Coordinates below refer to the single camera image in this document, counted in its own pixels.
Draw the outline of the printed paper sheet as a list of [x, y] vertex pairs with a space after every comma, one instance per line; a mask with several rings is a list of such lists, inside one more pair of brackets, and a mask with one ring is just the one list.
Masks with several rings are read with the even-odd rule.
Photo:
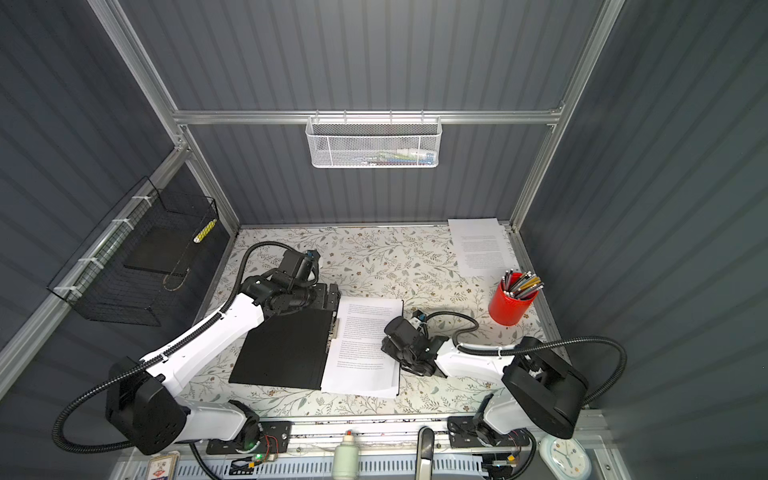
[[337, 312], [322, 377], [325, 393], [392, 399], [399, 393], [400, 365], [381, 350], [385, 327], [400, 316], [400, 299], [344, 297]]
[[459, 273], [501, 277], [518, 267], [507, 233], [496, 218], [449, 219]]

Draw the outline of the red folder with black inside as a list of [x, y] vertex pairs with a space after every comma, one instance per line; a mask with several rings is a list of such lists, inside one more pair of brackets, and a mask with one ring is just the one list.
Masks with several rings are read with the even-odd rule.
[[248, 332], [229, 382], [322, 391], [336, 334], [337, 313], [305, 309], [272, 317]]

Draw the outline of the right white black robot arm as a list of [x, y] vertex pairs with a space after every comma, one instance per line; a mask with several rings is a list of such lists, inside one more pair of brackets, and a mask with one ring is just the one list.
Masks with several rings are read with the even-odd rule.
[[500, 390], [487, 395], [468, 427], [459, 432], [496, 446], [526, 416], [536, 427], [570, 439], [586, 398], [587, 380], [535, 337], [524, 337], [516, 354], [502, 348], [468, 348], [444, 336], [430, 338], [404, 317], [384, 328], [382, 351], [404, 370], [423, 377], [472, 378]]

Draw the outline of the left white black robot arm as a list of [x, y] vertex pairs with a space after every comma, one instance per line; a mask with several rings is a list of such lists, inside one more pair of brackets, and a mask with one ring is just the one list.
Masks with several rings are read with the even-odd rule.
[[232, 382], [317, 390], [339, 306], [335, 284], [319, 280], [320, 255], [285, 246], [280, 264], [260, 275], [237, 274], [229, 297], [213, 314], [138, 362], [116, 363], [106, 418], [144, 454], [174, 443], [217, 440], [243, 453], [266, 442], [259, 415], [239, 400], [182, 398], [187, 384], [238, 338], [246, 340]]

